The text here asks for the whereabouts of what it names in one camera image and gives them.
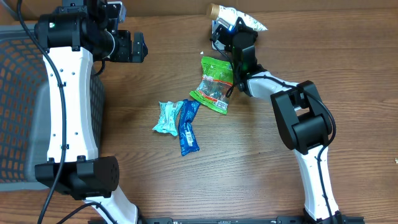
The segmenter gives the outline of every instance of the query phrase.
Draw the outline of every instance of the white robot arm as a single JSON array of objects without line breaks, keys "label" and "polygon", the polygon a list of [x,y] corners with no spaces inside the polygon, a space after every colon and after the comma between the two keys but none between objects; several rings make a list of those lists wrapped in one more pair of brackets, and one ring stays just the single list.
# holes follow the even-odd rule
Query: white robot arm
[{"label": "white robot arm", "polygon": [[[284,87],[270,79],[264,79],[263,77],[271,77],[276,78],[271,75],[269,72],[260,72],[248,80],[248,90],[249,93],[256,98],[260,98],[262,100],[271,102],[271,95],[274,93],[278,93],[281,91],[288,91],[291,88]],[[298,83],[285,82],[280,78],[276,78],[282,83],[286,83],[287,85],[297,86]],[[297,106],[294,108],[295,111],[301,109],[301,107]],[[298,152],[294,149],[294,154],[296,156],[298,166],[300,167],[300,173],[303,180],[304,193],[305,193],[305,211],[314,219],[322,219],[326,220],[329,218],[330,214],[328,212],[328,208],[325,203],[325,198],[323,196],[322,186],[320,182],[320,176],[318,172],[318,161],[317,156],[322,149],[322,145],[316,146],[311,150],[308,150],[308,154],[304,155],[301,152]],[[333,193],[331,191],[331,184],[329,178],[328,164],[327,164],[327,153],[328,148],[326,147],[321,154],[321,169],[323,176],[323,183],[326,190],[326,195],[329,201],[330,209],[332,214],[335,214],[338,211],[338,206],[333,197]]]},{"label": "white robot arm", "polygon": [[[53,14],[42,15],[35,26],[35,44],[45,52],[51,109],[48,163],[35,166],[36,179],[48,187],[54,186],[61,194],[92,205],[108,223],[137,223],[140,217],[138,208],[118,185],[116,158],[98,157],[91,125],[90,81],[96,78],[91,74],[93,62],[102,60],[103,66],[105,60],[141,63],[147,55],[143,34],[135,33],[132,42],[129,31],[118,30],[125,15],[120,1],[64,0],[63,6]],[[59,89],[63,90],[65,102]]]},{"label": "white robot arm", "polygon": [[[340,223],[341,213],[331,191],[327,164],[327,146],[335,135],[331,113],[312,82],[286,82],[257,64],[254,43],[258,33],[246,26],[240,17],[230,25],[234,25],[232,29],[217,22],[211,36],[213,43],[220,41],[225,50],[232,53],[229,58],[216,47],[229,60],[233,70],[234,85],[226,96],[230,96],[237,86],[247,95],[268,101],[273,106],[282,141],[293,150],[300,167],[306,222]],[[297,116],[296,111],[301,108],[309,108],[309,112]]]}]

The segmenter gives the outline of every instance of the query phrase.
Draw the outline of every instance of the wooden table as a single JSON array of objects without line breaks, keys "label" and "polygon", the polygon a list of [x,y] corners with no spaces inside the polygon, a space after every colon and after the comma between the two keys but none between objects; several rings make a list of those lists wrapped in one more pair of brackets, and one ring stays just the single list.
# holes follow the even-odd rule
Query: wooden table
[{"label": "wooden table", "polygon": [[[398,223],[398,10],[272,12],[253,15],[259,63],[285,80],[316,83],[337,122],[330,146],[333,193],[345,215]],[[102,156],[118,158],[120,186],[147,217],[269,218],[301,215],[303,185],[280,140],[270,105],[235,91],[228,115],[201,106],[193,122],[200,151],[185,157],[178,138],[152,131],[158,101],[189,98],[210,47],[204,16],[132,17],[142,64],[107,63]],[[47,191],[0,193],[0,221],[35,223]],[[45,223],[81,202],[55,194]],[[70,223],[97,218],[87,208]]]}]

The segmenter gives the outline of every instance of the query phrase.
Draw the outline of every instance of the black cable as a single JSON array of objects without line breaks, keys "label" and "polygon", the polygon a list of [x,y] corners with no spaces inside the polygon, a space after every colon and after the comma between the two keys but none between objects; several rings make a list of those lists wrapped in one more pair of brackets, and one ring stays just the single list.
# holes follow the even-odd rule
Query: black cable
[{"label": "black cable", "polygon": [[226,60],[229,62],[229,64],[231,65],[231,68],[232,68],[232,71],[233,71],[234,65],[233,65],[233,63],[232,63],[232,60],[231,60],[224,52],[222,52],[222,51],[217,47],[215,41],[213,41],[213,46],[214,46],[214,48],[215,48],[221,55],[223,55],[223,56],[225,57],[225,59],[226,59]]},{"label": "black cable", "polygon": [[71,213],[69,213],[69,215],[65,216],[63,219],[61,219],[61,221],[57,222],[57,224],[61,224],[64,223],[65,221],[67,221],[70,217],[74,216],[74,214],[78,213],[80,210],[92,206],[92,205],[96,205],[96,208],[100,208],[106,215],[106,217],[113,223],[113,224],[117,224],[117,221],[115,221],[115,219],[112,218],[111,214],[109,214],[109,212],[102,206],[101,203],[98,202],[90,202],[90,203],[86,203],[78,208],[76,208],[74,211],[72,211]]},{"label": "black cable", "polygon": [[100,70],[97,73],[95,73],[94,75],[92,75],[93,77],[101,75],[104,72],[104,70],[105,70],[105,60],[102,59],[101,62],[102,62],[102,65],[101,65]]},{"label": "black cable", "polygon": [[33,41],[33,43],[36,45],[36,47],[40,50],[40,52],[43,54],[43,56],[45,57],[45,59],[47,59],[47,61],[49,62],[55,78],[57,79],[58,82],[58,87],[60,89],[60,97],[61,97],[61,107],[62,107],[62,153],[61,153],[61,160],[60,160],[60,165],[58,168],[58,172],[54,178],[54,183],[50,189],[49,194],[47,195],[47,199],[45,200],[45,203],[43,205],[43,209],[40,213],[39,219],[37,220],[37,223],[42,223],[43,218],[44,218],[44,213],[50,203],[51,197],[54,193],[55,190],[55,186],[57,185],[60,176],[61,176],[61,170],[63,168],[63,164],[65,162],[65,156],[66,156],[66,151],[67,151],[67,110],[66,110],[66,106],[65,106],[65,94],[63,92],[63,83],[61,81],[61,77],[58,73],[57,68],[55,67],[54,63],[52,62],[51,58],[49,57],[49,55],[47,54],[47,52],[40,46],[39,42],[37,41],[37,39],[30,33],[29,29],[27,28],[23,18],[22,18],[22,14],[21,14],[21,6],[22,6],[22,0],[18,0],[17,3],[17,15],[18,15],[18,19],[19,22],[21,23],[21,26],[24,28],[26,34],[30,37],[30,39]]}]

